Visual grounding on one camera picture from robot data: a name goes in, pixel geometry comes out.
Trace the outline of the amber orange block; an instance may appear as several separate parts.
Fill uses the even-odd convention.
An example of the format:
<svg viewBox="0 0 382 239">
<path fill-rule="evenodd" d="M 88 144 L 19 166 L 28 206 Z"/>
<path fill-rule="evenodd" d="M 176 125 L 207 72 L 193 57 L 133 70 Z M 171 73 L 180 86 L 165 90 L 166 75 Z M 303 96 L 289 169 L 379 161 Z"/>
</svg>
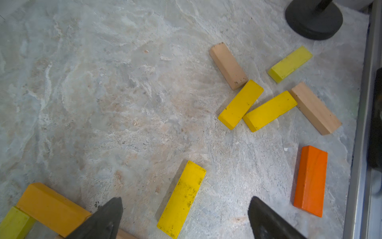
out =
<svg viewBox="0 0 382 239">
<path fill-rule="evenodd" d="M 17 208 L 64 238 L 92 215 L 40 182 L 27 187 Z"/>
</svg>

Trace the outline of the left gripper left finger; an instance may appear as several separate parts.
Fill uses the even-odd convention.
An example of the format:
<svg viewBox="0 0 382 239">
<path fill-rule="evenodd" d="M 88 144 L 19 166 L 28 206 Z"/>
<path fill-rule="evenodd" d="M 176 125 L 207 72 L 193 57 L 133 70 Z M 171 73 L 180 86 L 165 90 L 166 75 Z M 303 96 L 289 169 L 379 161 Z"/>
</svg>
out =
<svg viewBox="0 0 382 239">
<path fill-rule="evenodd" d="M 122 199 L 114 197 L 71 232 L 66 239 L 116 239 L 122 214 Z"/>
</svg>

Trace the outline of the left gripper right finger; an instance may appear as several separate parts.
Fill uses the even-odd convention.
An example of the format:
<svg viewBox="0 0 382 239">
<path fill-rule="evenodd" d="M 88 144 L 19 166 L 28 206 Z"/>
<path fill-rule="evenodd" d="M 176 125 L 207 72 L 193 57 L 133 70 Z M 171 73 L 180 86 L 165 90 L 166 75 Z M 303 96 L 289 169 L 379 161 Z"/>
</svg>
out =
<svg viewBox="0 0 382 239">
<path fill-rule="evenodd" d="M 304 235 L 256 196 L 251 199 L 248 217 L 256 239 L 306 239 Z"/>
</svg>

